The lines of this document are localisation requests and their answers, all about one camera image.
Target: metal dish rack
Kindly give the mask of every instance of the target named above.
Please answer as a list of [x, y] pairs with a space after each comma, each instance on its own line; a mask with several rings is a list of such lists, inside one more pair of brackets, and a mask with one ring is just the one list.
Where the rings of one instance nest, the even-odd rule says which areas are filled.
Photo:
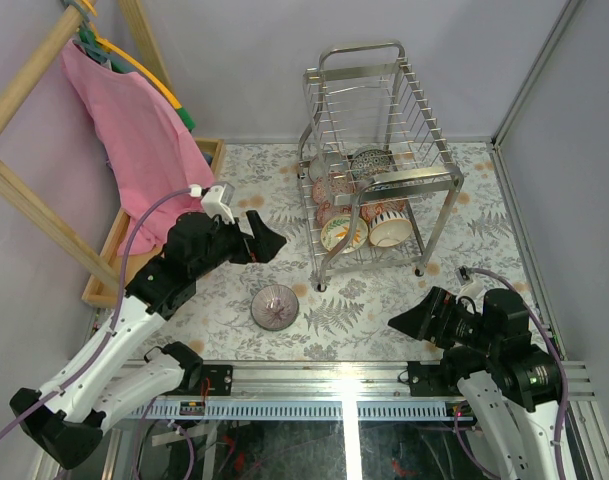
[[[358, 52], [391, 48], [397, 49], [391, 63], [326, 67], [332, 56], [346, 60], [351, 56], [346, 54], [355, 57]], [[326, 290], [329, 276], [356, 270], [412, 264], [415, 274], [423, 275], [464, 176], [442, 138], [424, 91], [407, 62], [404, 47], [397, 40], [333, 46], [320, 56], [317, 68], [308, 69], [304, 74], [304, 94], [310, 124], [298, 146], [298, 182], [308, 218], [318, 291]], [[314, 142], [309, 142], [311, 134]], [[316, 225], [317, 204], [312, 199], [313, 182], [307, 174], [311, 159], [304, 159], [305, 147], [311, 143], [326, 172], [322, 176], [326, 198], [334, 206], [352, 206], [348, 234], [330, 252], [321, 244], [322, 226]], [[372, 177], [356, 180], [351, 170], [352, 154], [365, 145], [375, 145], [387, 152], [390, 167]], [[328, 181], [332, 171], [348, 176], [354, 193], [333, 194]], [[434, 192], [446, 192], [446, 198], [439, 213], [436, 212], [428, 242], [424, 243], [411, 205], [418, 208], [434, 196]], [[411, 236], [392, 248], [364, 245], [340, 256], [355, 235], [360, 207], [394, 199], [406, 200], [406, 213], [413, 224], [415, 238]]]

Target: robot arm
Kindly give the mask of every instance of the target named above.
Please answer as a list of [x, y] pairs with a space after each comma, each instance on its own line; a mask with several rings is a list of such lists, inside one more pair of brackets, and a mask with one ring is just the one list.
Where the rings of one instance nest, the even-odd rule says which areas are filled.
[[51, 398], [21, 423], [22, 429], [62, 467], [71, 469], [97, 448], [102, 436], [124, 416], [165, 392], [198, 392], [202, 359], [175, 342], [138, 371], [112, 382], [125, 361], [153, 332], [169, 321], [196, 293], [198, 279], [224, 262], [267, 263], [286, 244], [256, 211], [246, 213], [253, 236], [240, 230], [227, 203], [233, 187], [216, 183], [204, 195], [206, 213], [189, 212], [168, 232], [162, 252], [153, 257], [126, 287], [114, 330], [105, 322], [91, 340], [38, 390], [20, 389], [11, 399], [16, 416], [45, 395], [57, 391], [93, 357], [106, 334], [101, 355], [66, 391]]
[[[518, 293], [489, 290], [478, 313], [433, 287], [418, 306], [388, 324], [445, 349], [431, 380], [467, 399], [502, 480], [559, 478], [551, 440], [561, 374], [553, 358], [531, 343], [528, 311]], [[575, 479], [565, 436], [560, 447], [566, 478]]]

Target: white wall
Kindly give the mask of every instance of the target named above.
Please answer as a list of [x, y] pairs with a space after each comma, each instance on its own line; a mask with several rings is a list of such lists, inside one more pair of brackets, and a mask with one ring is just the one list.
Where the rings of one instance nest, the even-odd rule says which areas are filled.
[[609, 0], [587, 1], [503, 152], [565, 346], [609, 430]]
[[[114, 2], [98, 2], [98, 8], [102, 31], [123, 44]], [[0, 92], [61, 12], [59, 0], [0, 2]], [[84, 240], [101, 247], [118, 208], [117, 190], [59, 62], [0, 137], [0, 158]], [[15, 391], [39, 387], [81, 346], [92, 314], [80, 301], [87, 279], [0, 197], [0, 429], [13, 418], [8, 402]], [[21, 430], [12, 432], [0, 444], [0, 479], [27, 478], [35, 452]]]
[[563, 0], [144, 0], [200, 135], [294, 141], [329, 45], [395, 37], [449, 137], [490, 136]]

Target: pink cloth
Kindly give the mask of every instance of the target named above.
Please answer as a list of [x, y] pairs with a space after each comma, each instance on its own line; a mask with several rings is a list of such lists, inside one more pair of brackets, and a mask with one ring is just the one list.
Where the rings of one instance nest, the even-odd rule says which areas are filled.
[[[139, 73], [114, 73], [88, 58], [72, 42], [62, 68], [95, 121], [115, 173], [122, 208], [135, 221], [164, 195], [197, 183], [213, 184], [213, 172], [173, 107]], [[148, 217], [131, 254], [166, 242], [178, 216], [202, 210], [188, 195], [175, 197]], [[120, 245], [122, 253], [124, 243]]]

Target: dish rack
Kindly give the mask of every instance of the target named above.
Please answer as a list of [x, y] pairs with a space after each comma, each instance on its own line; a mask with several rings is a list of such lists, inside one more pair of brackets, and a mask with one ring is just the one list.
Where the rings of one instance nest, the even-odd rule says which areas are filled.
[[[378, 58], [397, 50], [389, 63], [346, 67], [348, 60], [359, 57]], [[341, 68], [328, 68], [331, 57], [342, 62]], [[308, 218], [308, 236], [313, 258], [313, 276], [317, 290], [326, 290], [328, 277], [340, 273], [399, 265], [414, 265], [422, 276], [435, 245], [462, 188], [464, 176], [455, 164], [441, 129], [406, 52], [397, 40], [375, 44], [336, 45], [319, 58], [317, 68], [304, 74], [304, 95], [310, 123], [298, 146], [298, 183], [302, 204]], [[352, 169], [355, 152], [369, 145], [389, 157], [389, 166], [375, 174], [356, 178]], [[316, 224], [313, 182], [309, 177], [312, 158], [304, 158], [305, 147], [314, 146], [317, 162], [323, 166], [322, 184], [326, 199], [333, 206], [351, 205], [348, 233], [330, 251], [321, 243], [322, 225]], [[346, 176], [353, 193], [333, 193], [329, 174]], [[445, 193], [443, 203], [435, 204], [436, 194]], [[340, 255], [355, 235], [360, 208], [369, 203], [403, 199], [413, 233], [405, 242], [390, 248], [364, 245]], [[414, 209], [429, 202], [423, 213], [435, 211], [435, 222], [428, 227], [424, 243]]]

